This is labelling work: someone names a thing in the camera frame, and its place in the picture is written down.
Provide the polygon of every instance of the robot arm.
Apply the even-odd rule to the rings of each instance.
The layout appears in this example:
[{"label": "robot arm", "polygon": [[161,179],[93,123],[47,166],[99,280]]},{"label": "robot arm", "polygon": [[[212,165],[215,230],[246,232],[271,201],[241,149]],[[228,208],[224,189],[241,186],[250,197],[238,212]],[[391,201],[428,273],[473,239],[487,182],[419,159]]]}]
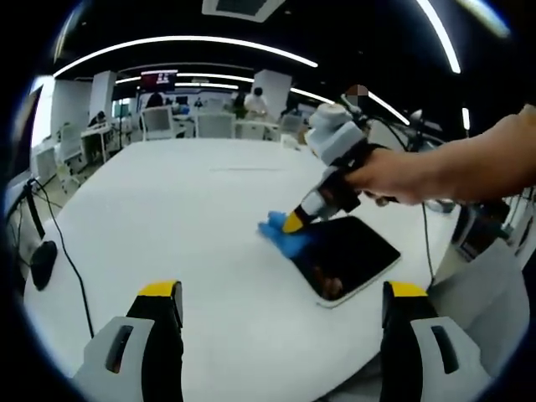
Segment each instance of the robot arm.
[{"label": "robot arm", "polygon": [[352,115],[340,105],[320,105],[309,119],[312,129],[305,135],[307,145],[326,165],[318,183],[301,201],[283,225],[294,233],[315,219],[330,219],[339,210],[352,212],[361,203],[345,176],[361,168],[370,153],[380,147],[370,144]]}]

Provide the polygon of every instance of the black screen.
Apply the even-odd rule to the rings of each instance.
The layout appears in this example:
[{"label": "black screen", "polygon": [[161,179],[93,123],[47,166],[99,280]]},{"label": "black screen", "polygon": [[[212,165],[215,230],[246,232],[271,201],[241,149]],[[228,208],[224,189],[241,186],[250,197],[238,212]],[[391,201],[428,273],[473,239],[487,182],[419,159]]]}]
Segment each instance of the black screen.
[{"label": "black screen", "polygon": [[29,169],[35,112],[42,89],[43,87],[38,88],[26,96],[15,117],[12,131],[13,160],[8,170],[8,180]]},{"label": "black screen", "polygon": [[177,73],[156,73],[142,75],[140,87],[143,90],[174,90]]},{"label": "black screen", "polygon": [[[312,224],[307,232],[313,244],[292,261],[314,291],[327,300],[351,293],[400,257],[384,238],[353,216]],[[338,279],[342,289],[327,296],[326,279]]]}]

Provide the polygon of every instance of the black ceiling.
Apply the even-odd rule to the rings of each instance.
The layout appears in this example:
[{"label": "black ceiling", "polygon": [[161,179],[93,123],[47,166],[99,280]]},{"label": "black ceiling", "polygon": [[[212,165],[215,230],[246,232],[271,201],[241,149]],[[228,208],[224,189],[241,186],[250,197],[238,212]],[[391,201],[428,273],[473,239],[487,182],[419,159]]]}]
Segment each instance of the black ceiling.
[{"label": "black ceiling", "polygon": [[[398,110],[424,107],[436,120],[449,121],[453,131],[461,126],[460,108],[465,105],[472,111],[475,129],[487,128],[523,103],[523,76],[518,73],[513,40],[525,28],[520,16],[523,10],[507,0],[491,2],[514,28],[509,40],[501,40],[457,2],[430,2],[449,33],[461,75],[451,72],[435,31],[415,0],[286,0],[264,23],[205,16],[201,0],[94,1],[73,19],[61,56],[49,65],[48,72],[134,39],[222,36],[283,49],[319,66],[314,69],[275,54],[227,44],[168,42],[103,54],[59,78],[87,77],[103,70],[122,71],[147,64],[233,64],[253,70],[199,64],[176,68],[250,77],[267,68],[292,75],[297,88],[332,99],[347,86],[359,83]],[[138,73],[126,70],[121,77]]]}]

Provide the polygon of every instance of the monitor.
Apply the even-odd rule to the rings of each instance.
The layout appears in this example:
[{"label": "monitor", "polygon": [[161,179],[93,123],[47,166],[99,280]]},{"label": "monitor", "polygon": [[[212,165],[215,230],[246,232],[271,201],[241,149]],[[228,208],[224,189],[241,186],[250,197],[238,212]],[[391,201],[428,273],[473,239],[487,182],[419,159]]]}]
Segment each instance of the monitor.
[{"label": "monitor", "polygon": [[42,89],[43,87],[38,88],[26,96],[15,116],[12,131],[13,160],[8,171],[9,179],[29,169],[32,131],[34,130],[35,113]]},{"label": "monitor", "polygon": [[30,179],[30,153],[32,151],[32,131],[35,113],[43,87],[31,92],[23,100],[15,120],[11,135],[12,160],[7,171],[8,188],[4,199],[4,216],[13,213],[23,197],[23,187]]},{"label": "monitor", "polygon": [[188,104],[188,97],[187,96],[177,96],[175,98],[175,101],[178,105],[187,105]]},{"label": "monitor", "polygon": [[175,90],[177,81],[177,72],[155,72],[142,74],[140,88],[148,91],[167,91]]}]

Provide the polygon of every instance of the table surface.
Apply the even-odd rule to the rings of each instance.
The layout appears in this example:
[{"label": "table surface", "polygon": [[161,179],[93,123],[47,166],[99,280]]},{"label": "table surface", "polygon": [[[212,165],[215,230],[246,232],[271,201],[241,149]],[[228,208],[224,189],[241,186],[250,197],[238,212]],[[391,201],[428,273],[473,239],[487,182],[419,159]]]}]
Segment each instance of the table surface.
[{"label": "table surface", "polygon": [[[354,214],[402,256],[339,307],[321,307],[256,225],[269,210],[295,208],[323,170],[308,150],[272,142],[167,140],[120,152],[58,216],[95,331],[125,315],[146,284],[178,279],[184,400],[309,402],[338,386],[379,351],[383,282],[428,286],[430,273],[420,206],[380,209],[363,198]],[[435,268],[458,214],[428,211]],[[51,222],[45,230],[60,245]],[[90,336],[64,253],[45,291],[28,279],[24,305],[59,368],[73,375]]]}]

